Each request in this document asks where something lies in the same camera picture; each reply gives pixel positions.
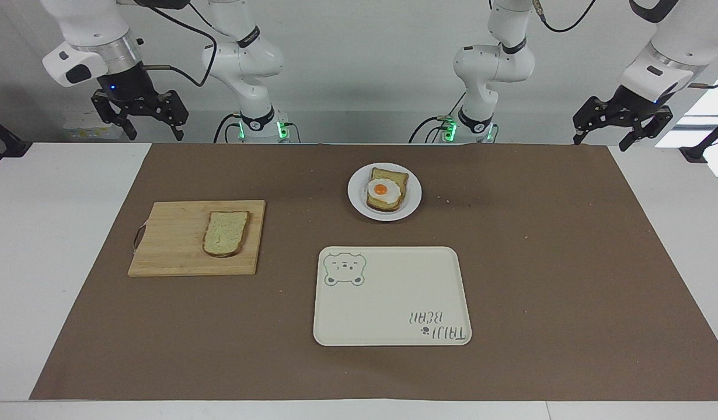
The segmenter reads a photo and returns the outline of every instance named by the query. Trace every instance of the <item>white wall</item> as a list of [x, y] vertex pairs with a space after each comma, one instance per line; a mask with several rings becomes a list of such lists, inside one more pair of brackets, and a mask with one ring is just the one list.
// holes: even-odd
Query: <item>white wall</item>
[[[193, 2], [207, 13], [204, 0]], [[553, 26], [567, 26], [586, 3], [549, 0], [546, 15]], [[417, 122], [449, 111], [462, 93], [452, 71], [456, 51], [494, 42], [486, 30], [485, 0], [252, 0], [250, 10], [263, 35], [286, 55], [284, 72], [266, 83], [274, 104], [300, 124], [306, 141], [406, 141]], [[150, 10], [125, 6], [122, 13], [146, 41], [146, 64], [175, 64], [200, 77], [207, 40]], [[174, 14], [204, 27], [189, 11]], [[496, 87], [499, 141], [570, 143], [574, 112], [591, 95], [610, 98], [618, 75], [653, 31], [626, 0], [597, 2], [567, 34], [546, 31], [534, 16], [528, 34], [537, 60], [532, 79]], [[23, 138], [60, 140], [61, 113], [92, 108], [94, 82], [64, 89], [41, 67], [41, 56], [61, 41], [37, 0], [0, 0], [0, 120]], [[217, 80], [198, 89], [173, 73], [153, 77], [158, 90], [178, 90], [191, 110], [186, 141], [209, 141], [221, 115], [236, 109]], [[717, 77], [718, 61], [700, 81]], [[670, 105], [682, 116], [702, 94], [687, 90]], [[134, 121], [139, 141], [170, 140], [165, 125]], [[588, 141], [615, 144], [624, 132], [606, 129]]]

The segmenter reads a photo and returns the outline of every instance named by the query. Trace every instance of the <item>plate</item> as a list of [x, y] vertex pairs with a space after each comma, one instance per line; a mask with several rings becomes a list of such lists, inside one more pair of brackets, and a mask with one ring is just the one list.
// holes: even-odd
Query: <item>plate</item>
[[[367, 205], [367, 185], [372, 177], [372, 168], [378, 167], [385, 170], [393, 170], [395, 172], [405, 172], [408, 174], [408, 182], [406, 183], [406, 195], [398, 210], [394, 212], [380, 212]], [[354, 172], [348, 181], [348, 200], [351, 205], [356, 208], [357, 212], [367, 216], [370, 219], [392, 222], [407, 218], [413, 213], [421, 203], [421, 183], [413, 172], [402, 167], [401, 165], [391, 164], [388, 162], [378, 162], [362, 167]]]
[[458, 256], [448, 247], [327, 247], [313, 336], [324, 346], [456, 346], [471, 338]]

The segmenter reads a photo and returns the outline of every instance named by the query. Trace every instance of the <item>white table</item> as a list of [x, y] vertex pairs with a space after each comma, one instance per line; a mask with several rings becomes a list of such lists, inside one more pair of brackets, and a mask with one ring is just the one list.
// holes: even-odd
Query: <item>white table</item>
[[[26, 401], [148, 149], [38, 143], [1, 162], [0, 419], [718, 418], [718, 402]], [[673, 149], [612, 153], [718, 339], [717, 178]]]

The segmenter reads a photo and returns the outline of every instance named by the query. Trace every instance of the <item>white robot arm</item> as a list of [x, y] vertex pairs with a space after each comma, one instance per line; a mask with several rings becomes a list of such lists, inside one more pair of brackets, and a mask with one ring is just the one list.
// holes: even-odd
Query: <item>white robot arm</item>
[[605, 102], [592, 96], [574, 115], [575, 144], [608, 125], [632, 129], [619, 143], [622, 151], [642, 138], [655, 138], [673, 117], [665, 106], [668, 99], [717, 58], [718, 0], [660, 0], [652, 9], [629, 3], [637, 15], [657, 24], [657, 31], [619, 77], [613, 98]]
[[[178, 141], [181, 125], [188, 119], [177, 92], [157, 93], [151, 82], [128, 24], [116, 0], [40, 0], [63, 32], [65, 42], [43, 59], [43, 65], [60, 85], [70, 87], [97, 79], [92, 96], [106, 123], [119, 125], [133, 140], [137, 133], [130, 115], [149, 116], [166, 123]], [[145, 0], [144, 4], [179, 9], [186, 0]]]
[[[211, 75], [235, 94], [242, 119], [241, 133], [250, 141], [279, 141], [286, 116], [274, 109], [268, 88], [259, 80], [279, 74], [284, 67], [281, 50], [260, 35], [245, 0], [209, 0], [213, 26], [235, 40], [221, 43]], [[211, 60], [212, 48], [205, 48], [204, 65]]]
[[455, 56], [455, 74], [463, 80], [466, 97], [455, 116], [458, 136], [479, 140], [492, 122], [499, 94], [489, 82], [522, 82], [535, 68], [525, 39], [532, 0], [494, 0], [488, 27], [499, 45], [471, 45]]

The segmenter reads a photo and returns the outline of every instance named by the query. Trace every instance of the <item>wooden cutting board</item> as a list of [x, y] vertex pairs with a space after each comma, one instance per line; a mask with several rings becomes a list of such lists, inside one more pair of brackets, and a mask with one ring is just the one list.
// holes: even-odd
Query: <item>wooden cutting board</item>
[[[130, 277], [220, 276], [255, 274], [266, 202], [177, 201], [156, 202], [146, 222], [144, 237], [128, 269]], [[204, 252], [210, 212], [250, 212], [242, 251], [228, 258]]]

